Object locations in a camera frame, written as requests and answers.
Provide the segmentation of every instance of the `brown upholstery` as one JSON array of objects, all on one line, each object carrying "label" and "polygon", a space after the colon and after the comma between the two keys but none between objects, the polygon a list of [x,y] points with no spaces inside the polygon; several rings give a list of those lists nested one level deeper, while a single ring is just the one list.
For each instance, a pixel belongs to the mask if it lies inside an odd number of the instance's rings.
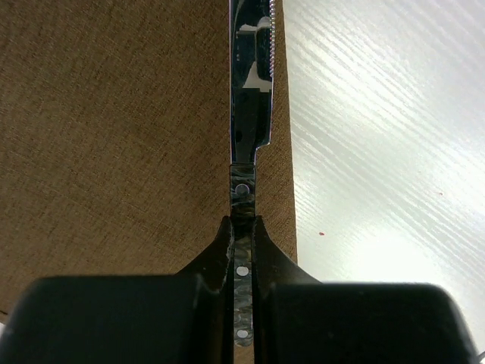
[{"label": "brown upholstery", "polygon": [[[277,16],[258,213],[295,257]],[[211,242],[229,212],[228,91],[227,0],[0,1],[0,310],[38,277],[174,273]]]}]

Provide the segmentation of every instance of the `brown fabric surface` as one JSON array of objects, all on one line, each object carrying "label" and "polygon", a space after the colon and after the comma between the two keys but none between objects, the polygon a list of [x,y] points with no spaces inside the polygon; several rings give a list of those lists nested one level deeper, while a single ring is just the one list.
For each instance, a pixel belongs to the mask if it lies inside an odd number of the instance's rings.
[{"label": "brown fabric surface", "polygon": [[[258,213],[295,257],[277,14]],[[228,91],[227,0],[0,0],[0,310],[38,277],[174,273],[210,243],[229,212]]]}]

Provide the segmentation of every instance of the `wood grain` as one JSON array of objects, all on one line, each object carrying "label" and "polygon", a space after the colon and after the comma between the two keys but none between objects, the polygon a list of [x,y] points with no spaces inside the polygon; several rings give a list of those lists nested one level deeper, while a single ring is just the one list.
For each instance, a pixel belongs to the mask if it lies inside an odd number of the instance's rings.
[{"label": "wood grain", "polygon": [[485,4],[284,6],[300,265],[438,284],[485,350]]}]

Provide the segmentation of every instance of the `knife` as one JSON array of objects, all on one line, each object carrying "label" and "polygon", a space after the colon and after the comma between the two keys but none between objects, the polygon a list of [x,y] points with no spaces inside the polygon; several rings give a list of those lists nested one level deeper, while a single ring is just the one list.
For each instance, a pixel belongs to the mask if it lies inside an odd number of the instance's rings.
[{"label": "knife", "polygon": [[234,341],[253,339],[251,240],[256,151],[271,138],[274,0],[230,0],[230,219],[234,229]]}]

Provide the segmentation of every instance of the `white table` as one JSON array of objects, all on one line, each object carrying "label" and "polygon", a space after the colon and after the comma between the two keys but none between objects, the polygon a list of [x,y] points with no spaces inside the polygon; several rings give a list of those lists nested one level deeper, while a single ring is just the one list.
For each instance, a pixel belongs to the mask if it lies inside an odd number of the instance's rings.
[{"label": "white table", "polygon": [[440,285],[485,350],[485,2],[283,6],[299,264]]}]

